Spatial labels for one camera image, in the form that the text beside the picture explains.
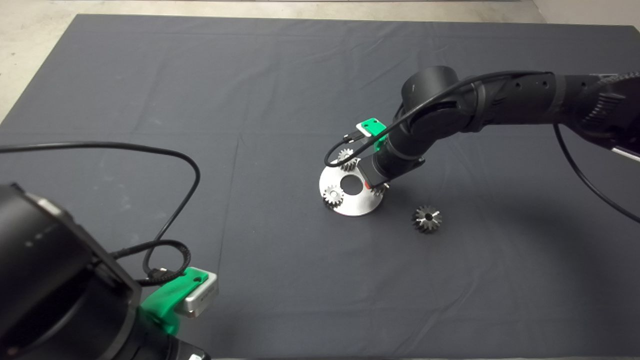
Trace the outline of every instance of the round metal plate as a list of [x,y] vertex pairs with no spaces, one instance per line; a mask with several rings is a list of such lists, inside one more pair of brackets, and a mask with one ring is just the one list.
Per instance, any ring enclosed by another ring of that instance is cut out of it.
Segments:
[[348,217],[359,217],[374,211],[378,205],[380,205],[384,194],[376,196],[371,190],[367,189],[364,186],[364,177],[362,177],[362,174],[357,167],[352,171],[344,171],[339,167],[325,167],[320,175],[320,196],[322,196],[323,191],[329,186],[340,186],[342,178],[348,175],[355,175],[360,179],[362,182],[362,191],[357,195],[349,195],[345,193],[342,204],[336,206],[333,210],[338,214],[346,215]]

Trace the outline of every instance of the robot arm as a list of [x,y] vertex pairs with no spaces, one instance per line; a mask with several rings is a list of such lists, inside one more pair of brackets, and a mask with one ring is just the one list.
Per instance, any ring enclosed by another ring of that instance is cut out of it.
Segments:
[[[640,160],[640,72],[563,76],[550,72],[496,76],[463,86],[415,109],[458,83],[449,67],[430,67],[402,87],[403,103],[380,149],[358,162],[375,188],[424,163],[442,138],[486,125],[564,124],[585,140]],[[415,111],[409,117],[405,115]]]

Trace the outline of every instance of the cable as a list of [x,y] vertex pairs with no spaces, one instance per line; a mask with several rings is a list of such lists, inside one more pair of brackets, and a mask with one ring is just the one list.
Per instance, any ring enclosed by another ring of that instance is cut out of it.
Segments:
[[335,151],[338,147],[340,147],[341,145],[343,145],[345,143],[353,142],[353,139],[349,138],[349,136],[346,135],[339,143],[336,143],[331,148],[331,150],[329,152],[326,153],[326,155],[324,156],[324,165],[327,166],[327,167],[339,167],[339,166],[342,166],[342,165],[348,163],[349,161],[353,160],[353,158],[355,158],[356,156],[360,155],[368,147],[370,147],[371,145],[376,143],[378,140],[380,140],[383,136],[388,134],[391,130],[395,129],[397,126],[402,124],[404,121],[410,119],[418,111],[426,108],[429,105],[432,105],[433,103],[435,103],[437,101],[442,100],[443,98],[445,98],[447,96],[450,96],[454,91],[456,91],[456,90],[458,90],[458,89],[460,89],[460,88],[462,88],[464,86],[471,85],[471,84],[476,83],[478,81],[484,81],[484,80],[495,79],[495,78],[502,78],[504,76],[525,76],[525,75],[540,75],[540,74],[551,74],[551,72],[545,72],[545,71],[499,71],[499,72],[491,72],[489,74],[484,74],[484,75],[472,76],[471,78],[460,80],[459,82],[451,85],[450,87],[446,88],[445,90],[442,90],[440,93],[432,96],[427,101],[424,101],[423,103],[417,105],[416,107],[414,107],[410,111],[406,112],[400,119],[395,121],[393,124],[389,125],[380,134],[378,134],[378,135],[372,137],[371,139],[369,139],[369,141],[364,143],[363,146],[361,146],[358,149],[356,149],[353,152],[353,154],[349,155],[347,158],[343,159],[342,161],[336,161],[335,163],[332,163],[329,160],[329,158],[331,157],[332,152]]
[[139,245],[134,245],[132,247],[127,247],[122,250],[114,251],[109,255],[113,256],[114,259],[120,259],[124,258],[125,256],[143,252],[145,250],[153,250],[158,246],[171,246],[176,248],[182,254],[182,265],[175,272],[171,272],[168,270],[158,270],[156,271],[156,274],[162,273],[164,275],[150,276],[150,279],[140,279],[136,281],[138,282],[138,284],[140,284],[140,286],[162,285],[166,282],[178,278],[178,276],[181,276],[187,266],[189,266],[189,263],[191,262],[191,252],[183,243],[177,240],[154,240]]
[[[120,150],[128,150],[128,151],[137,151],[137,152],[147,152],[149,154],[158,154],[165,156],[172,156],[174,158],[178,158],[186,161],[194,172],[194,179],[191,188],[184,196],[183,200],[180,202],[178,207],[175,209],[173,214],[169,216],[167,221],[164,223],[160,231],[156,235],[153,241],[159,241],[169,229],[175,218],[178,217],[184,206],[189,202],[189,199],[198,188],[198,184],[200,184],[200,168],[198,164],[196,164],[193,159],[189,156],[175,150],[163,149],[161,147],[151,147],[145,145],[137,145],[133,143],[123,143],[123,142],[61,142],[61,143],[38,143],[38,144],[29,144],[29,145],[7,145],[0,146],[0,154],[5,154],[9,152],[29,152],[29,151],[46,151],[46,150],[62,150],[62,149],[120,149]],[[153,253],[153,247],[149,248],[147,253],[145,254],[144,260],[142,262],[142,269],[146,274],[149,274],[153,270],[149,267],[149,259],[151,258],[151,254]]]
[[609,206],[611,206],[615,210],[618,210],[618,212],[620,212],[622,215],[625,215],[629,219],[640,224],[639,216],[631,213],[629,210],[623,208],[622,206],[618,205],[617,202],[611,200],[606,195],[604,195],[600,190],[598,190],[595,186],[593,186],[593,184],[591,184],[591,181],[589,181],[589,179],[587,179],[587,177],[582,173],[582,171],[580,171],[578,164],[575,163],[575,161],[571,157],[571,154],[569,153],[569,149],[567,149],[566,144],[564,143],[564,139],[562,137],[562,133],[560,133],[560,127],[558,126],[558,124],[554,124],[554,132],[556,133],[556,138],[558,140],[558,144],[560,145],[560,149],[562,149],[562,152],[566,160],[569,162],[569,165],[571,165],[571,168],[573,169],[575,174],[578,175],[580,180],[582,180],[582,182],[589,188],[589,190],[591,190],[594,194],[596,194],[596,196],[599,197],[600,200],[606,202]]

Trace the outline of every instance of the gray cloth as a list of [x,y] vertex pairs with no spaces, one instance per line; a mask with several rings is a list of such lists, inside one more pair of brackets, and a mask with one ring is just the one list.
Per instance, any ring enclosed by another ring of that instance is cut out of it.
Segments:
[[[388,124],[417,70],[638,70],[632,27],[79,15],[0,127],[2,144],[169,147],[202,185],[167,238],[218,271],[180,337],[216,357],[640,356],[639,227],[598,200],[550,126],[439,141],[360,218],[322,204],[325,151]],[[566,131],[640,213],[640,166]],[[108,250],[152,239],[191,182],[177,160],[83,150],[0,158],[0,181],[71,210]],[[425,236],[422,204],[444,214]],[[140,276],[140,258],[123,265]],[[177,266],[157,251],[152,264]]]

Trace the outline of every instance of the gear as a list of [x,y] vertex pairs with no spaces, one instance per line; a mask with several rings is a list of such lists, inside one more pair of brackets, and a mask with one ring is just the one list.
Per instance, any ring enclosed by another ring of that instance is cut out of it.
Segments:
[[387,189],[389,189],[389,184],[384,183],[382,185],[379,185],[377,188],[371,189],[371,192],[375,196],[380,196],[380,195],[384,194]]
[[336,208],[344,200],[344,190],[339,186],[329,186],[322,194],[324,204],[330,208]]
[[442,214],[431,206],[421,206],[413,214],[413,226],[421,233],[432,233],[442,224]]
[[[341,150],[340,152],[338,152],[338,162],[350,157],[351,155],[353,155],[353,150],[351,149]],[[343,169],[343,171],[352,171],[357,164],[358,164],[358,160],[352,159],[348,163],[341,165],[340,168]]]

